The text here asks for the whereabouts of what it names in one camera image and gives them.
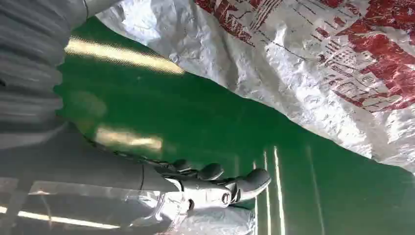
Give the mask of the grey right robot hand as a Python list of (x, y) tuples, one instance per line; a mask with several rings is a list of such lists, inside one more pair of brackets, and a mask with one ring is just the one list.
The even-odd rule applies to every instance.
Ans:
[(28, 190), (36, 181), (100, 187), (181, 192), (191, 209), (227, 207), (251, 200), (271, 182), (261, 168), (246, 176), (202, 180), (171, 164), (133, 161), (87, 142), (72, 124), (54, 129), (0, 126), (0, 174)]

